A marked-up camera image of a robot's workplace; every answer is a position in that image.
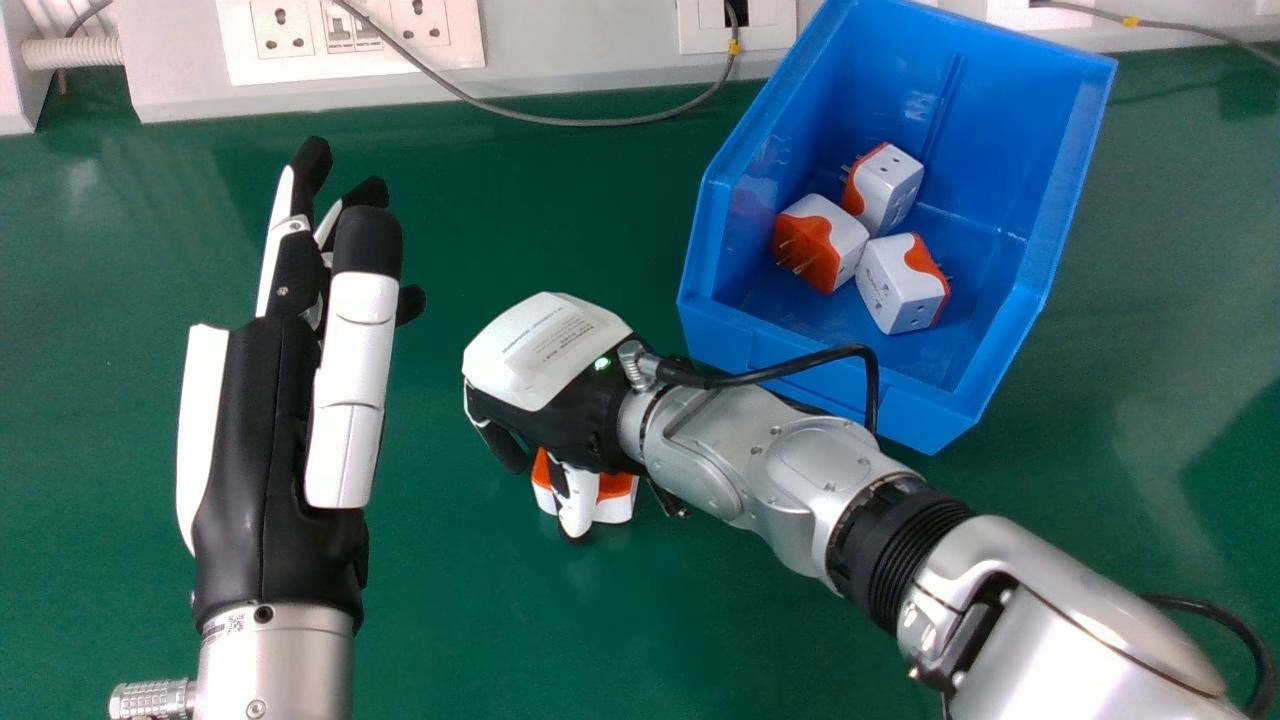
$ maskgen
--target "green table surface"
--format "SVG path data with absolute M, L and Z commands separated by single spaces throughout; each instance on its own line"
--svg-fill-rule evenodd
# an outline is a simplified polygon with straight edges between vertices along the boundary
M 758 83 L 588 131 L 457 104 L 141 127 L 119 74 L 70 79 L 38 133 L 0 140 L 0 717 L 99 717 L 116 682 L 195 671 L 173 511 L 187 327 L 251 315 L 271 192 L 307 135 L 337 155 L 325 204 L 387 178 L 429 295 L 396 343 L 358 717 L 938 717 L 892 639 L 753 534 L 643 495 L 631 525 L 566 546 L 460 407 L 463 345 L 538 290 L 682 347 L 698 183 Z M 1226 49 L 1124 56 L 1053 293 L 986 416 L 934 457 L 887 450 L 1280 647 L 1276 86 Z M 1187 626 L 1239 701 L 1245 652 Z

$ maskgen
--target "silver robotic arm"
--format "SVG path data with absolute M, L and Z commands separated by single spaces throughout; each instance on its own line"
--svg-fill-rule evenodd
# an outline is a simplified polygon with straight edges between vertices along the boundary
M 535 363 L 530 347 L 543 348 Z M 699 387 L 717 383 L 649 354 L 603 309 L 531 297 L 467 347 L 463 375 L 468 416 L 513 470 L 521 443 L 591 471 L 639 468 L 759 534 L 892 634 L 956 720 L 1245 717 L 1139 597 L 929 488 L 847 419 L 751 384 Z
M 195 680 L 122 684 L 109 717 L 347 720 L 369 501 L 401 288 L 399 223 L 370 178 L 312 229 L 332 167 L 312 137 L 280 176 L 255 318 L 195 325 L 178 419 L 177 515 L 196 561 Z

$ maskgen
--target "electrical socket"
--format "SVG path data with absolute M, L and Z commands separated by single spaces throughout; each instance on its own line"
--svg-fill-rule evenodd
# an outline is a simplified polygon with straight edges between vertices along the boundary
M 260 60 L 315 55 L 305 0 L 250 0 L 248 8 Z
M 1074 1 L 1091 8 L 1094 5 L 1094 0 Z M 1093 27 L 1093 15 L 1060 8 L 1032 8 L 1030 0 L 987 0 L 986 19 L 1019 31 Z
M 449 15 L 444 0 L 390 0 L 392 27 L 411 47 L 449 44 Z
M 739 13 L 739 44 L 744 53 L 791 47 L 796 41 L 796 0 L 746 0 Z M 728 20 L 723 0 L 676 0 L 680 54 L 724 53 Z
M 485 64 L 476 0 L 348 1 L 435 69 Z M 330 0 L 214 0 L 214 5 L 233 86 L 417 72 L 374 28 Z M 294 42 L 298 37 L 301 46 Z

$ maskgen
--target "white corrugated pipe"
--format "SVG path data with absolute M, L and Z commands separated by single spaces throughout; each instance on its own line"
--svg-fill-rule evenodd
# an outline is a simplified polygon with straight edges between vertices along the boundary
M 32 70 L 123 65 L 119 37 L 59 37 L 27 40 L 22 44 L 22 61 Z

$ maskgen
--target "blue plastic bin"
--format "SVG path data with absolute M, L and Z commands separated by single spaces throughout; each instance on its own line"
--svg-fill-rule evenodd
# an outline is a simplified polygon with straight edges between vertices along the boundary
M 905 0 L 827 0 L 703 178 L 677 305 L 690 354 L 742 372 L 840 345 L 879 355 L 882 436 L 933 454 L 973 427 L 1044 306 L 1115 61 Z M 890 141 L 924 184 L 919 232 L 952 296 L 938 325 L 884 336 L 854 283 L 823 296 L 768 251 L 808 192 Z M 844 360 L 768 384 L 861 419 Z

